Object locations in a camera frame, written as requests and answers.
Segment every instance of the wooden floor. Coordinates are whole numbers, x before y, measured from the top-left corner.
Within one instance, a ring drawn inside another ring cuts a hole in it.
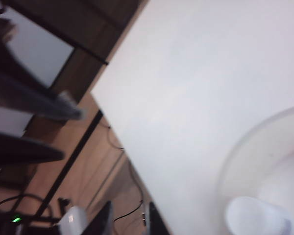
[[[66,158],[59,162],[40,164],[26,192],[45,197],[98,111],[98,107],[89,93],[83,97],[79,107],[87,110],[86,118],[82,121],[69,121],[66,125],[61,126],[58,123],[41,119],[32,124],[34,128],[29,130],[31,133],[28,135],[61,149],[66,153]],[[109,144],[107,134],[115,145],[119,145],[113,131],[108,130],[108,125],[103,118],[53,197],[51,206],[55,216],[60,217],[57,204],[59,197],[70,198],[73,205],[86,208],[89,220],[108,200],[113,202],[114,217],[126,214],[139,205],[141,198],[129,175],[126,152],[120,157],[123,151],[115,149]],[[150,196],[145,188],[144,192],[145,201],[148,202]],[[16,194],[15,191],[0,188],[0,201]],[[9,210],[12,205],[13,202],[8,202],[3,204],[0,209]],[[23,199],[17,210],[34,214],[39,206],[39,202],[26,198]],[[142,212],[144,212],[144,207],[132,215],[118,220],[115,224],[118,234],[143,234],[146,228],[143,226]]]

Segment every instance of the black cable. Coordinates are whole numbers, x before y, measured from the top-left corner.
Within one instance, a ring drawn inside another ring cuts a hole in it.
[[[116,218],[116,219],[113,221],[113,231],[114,231],[114,233],[115,233],[116,235],[119,235],[119,233],[117,232],[116,227],[114,226],[114,222],[116,222],[117,220],[122,219],[122,218],[124,218],[124,217],[126,217],[126,216],[129,216],[130,214],[133,214],[135,211],[137,211],[137,210],[142,206],[143,203],[144,203],[143,201],[140,201],[140,203],[139,203],[139,205],[138,205],[137,208],[135,208],[134,210],[132,210],[131,212],[129,212],[129,213],[125,214],[125,215],[122,215],[122,216]]]
[[[111,130],[111,126],[107,127],[108,130],[107,130],[107,141],[108,143],[111,145],[111,147],[115,148],[115,149],[118,149],[118,150],[123,150],[124,148],[122,147],[119,147],[119,146],[116,146],[115,144],[112,143],[112,141],[110,140],[110,136],[109,136],[109,132]]]
[[[132,163],[131,163],[131,162],[128,163],[128,170],[129,170],[129,174],[130,174],[130,177],[131,177],[132,181],[134,182],[134,184],[136,185],[137,189],[139,190],[139,193],[140,193],[140,195],[141,195],[141,200],[140,200],[140,203],[139,203],[139,205],[138,205],[137,208],[135,208],[134,210],[132,210],[131,212],[129,212],[129,213],[125,214],[125,215],[119,216],[118,218],[116,218],[116,219],[113,221],[113,223],[116,222],[116,221],[119,220],[119,219],[122,219],[122,218],[124,218],[124,217],[129,216],[130,214],[133,214],[133,213],[134,213],[135,211],[137,211],[137,210],[142,206],[142,204],[144,203],[144,193],[143,193],[143,190],[142,190],[141,186],[139,185],[139,183],[137,182],[136,178],[134,177],[133,167],[132,167]],[[113,224],[113,231],[114,231],[114,233],[115,233],[116,235],[118,235],[118,232],[117,232],[117,230],[116,230],[114,224]]]
[[[9,201],[12,201],[12,200],[15,200],[15,199],[18,199],[18,198],[24,198],[24,197],[30,197],[30,198],[34,198],[38,201],[43,201],[43,198],[35,195],[35,194],[31,194],[31,193],[24,193],[24,194],[20,194],[20,195],[17,195],[17,196],[14,196],[14,197],[9,197],[7,199],[4,199],[2,201],[0,201],[0,205],[3,204],[3,203],[6,203],[6,202],[9,202]],[[53,217],[53,211],[52,211],[52,208],[50,205],[48,205],[48,211],[49,211],[49,216],[50,217]]]
[[[101,121],[98,123],[98,125],[100,125],[100,126],[102,126],[102,127],[105,127],[105,128],[111,128],[111,126],[107,126],[107,125],[101,123]]]
[[[135,211],[137,211],[137,210],[141,207],[141,205],[142,205],[143,203],[144,203],[143,201],[140,201],[140,203],[139,203],[139,205],[138,205],[137,208],[135,208],[134,210],[132,210],[131,212],[129,212],[129,213],[125,214],[125,215],[122,215],[122,216],[116,218],[115,220],[113,220],[113,222],[116,222],[116,221],[119,220],[119,219],[122,219],[122,218],[124,218],[124,217],[127,217],[127,216],[129,216],[130,214],[133,214]]]

